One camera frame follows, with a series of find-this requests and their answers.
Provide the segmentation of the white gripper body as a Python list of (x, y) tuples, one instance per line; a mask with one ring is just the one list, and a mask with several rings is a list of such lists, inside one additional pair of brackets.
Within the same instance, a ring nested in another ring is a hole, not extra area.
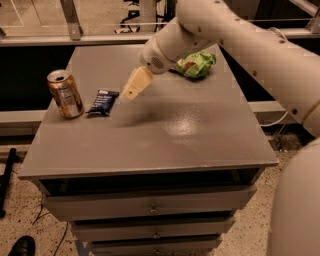
[(153, 74), (163, 74), (173, 67), (176, 61), (175, 41), (168, 37), (154, 35), (139, 52), (139, 61)]

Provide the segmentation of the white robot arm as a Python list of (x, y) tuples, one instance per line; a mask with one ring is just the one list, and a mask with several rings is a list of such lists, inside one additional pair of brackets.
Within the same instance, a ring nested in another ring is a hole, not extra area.
[(175, 18), (140, 51), (120, 100), (132, 101), (155, 74), (214, 43), (315, 137), (279, 180), (266, 256), (320, 256), (320, 56), (241, 19), (223, 0), (178, 0)]

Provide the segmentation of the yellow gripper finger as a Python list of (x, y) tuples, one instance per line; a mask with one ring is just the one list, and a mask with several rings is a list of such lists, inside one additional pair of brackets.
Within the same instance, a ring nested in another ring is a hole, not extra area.
[(120, 101), (128, 103), (135, 99), (149, 85), (149, 69), (138, 67), (131, 73), (121, 94)]
[(148, 76), (134, 76), (132, 77), (124, 90), (124, 96), (127, 101), (136, 98), (147, 86), (152, 82)]

